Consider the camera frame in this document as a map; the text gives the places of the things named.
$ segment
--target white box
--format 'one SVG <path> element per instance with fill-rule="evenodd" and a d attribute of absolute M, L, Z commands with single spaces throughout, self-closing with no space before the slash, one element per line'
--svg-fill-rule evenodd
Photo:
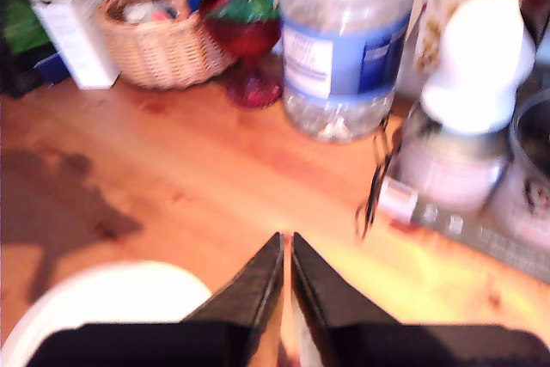
<path fill-rule="evenodd" d="M 80 89 L 108 89 L 119 70 L 94 21 L 102 0 L 33 0 L 33 10 Z"/>

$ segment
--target red glass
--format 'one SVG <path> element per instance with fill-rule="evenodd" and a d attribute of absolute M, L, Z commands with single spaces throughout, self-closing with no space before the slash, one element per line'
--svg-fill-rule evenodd
<path fill-rule="evenodd" d="M 279 19 L 236 23 L 205 16 L 218 0 L 202 0 L 199 12 L 206 30 L 227 51 L 242 58 L 240 71 L 230 80 L 228 97 L 240 107 L 267 107 L 282 93 L 280 78 L 268 76 L 258 67 L 281 37 Z"/>

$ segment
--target food container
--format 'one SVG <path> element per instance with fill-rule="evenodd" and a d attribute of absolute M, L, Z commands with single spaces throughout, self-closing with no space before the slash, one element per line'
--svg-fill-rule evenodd
<path fill-rule="evenodd" d="M 397 178 L 430 202 L 453 211 L 478 211 L 509 161 L 507 130 L 449 132 L 415 105 L 403 125 Z"/>
<path fill-rule="evenodd" d="M 491 201 L 502 230 L 550 250 L 550 89 L 527 99 L 510 129 L 514 160 Z"/>

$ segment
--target wooden table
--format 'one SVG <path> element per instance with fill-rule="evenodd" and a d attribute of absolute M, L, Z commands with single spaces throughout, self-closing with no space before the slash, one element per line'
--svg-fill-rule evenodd
<path fill-rule="evenodd" d="M 217 82 L 79 91 L 68 80 L 2 104 L 3 342 L 40 294 L 84 268 L 162 260 L 215 291 L 275 231 L 298 231 L 403 322 L 501 323 L 550 344 L 548 285 L 382 214 L 355 242 L 371 139 L 317 143 L 280 102 L 241 110 Z M 390 130 L 407 106 L 396 109 Z M 292 358 L 289 297 L 287 288 L 282 337 Z"/>

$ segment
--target water bottle label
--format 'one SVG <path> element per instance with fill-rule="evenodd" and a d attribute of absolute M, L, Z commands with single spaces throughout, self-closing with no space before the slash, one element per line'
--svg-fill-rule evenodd
<path fill-rule="evenodd" d="M 409 16 L 385 28 L 341 35 L 284 18 L 285 87 L 347 102 L 387 93 L 397 78 Z"/>

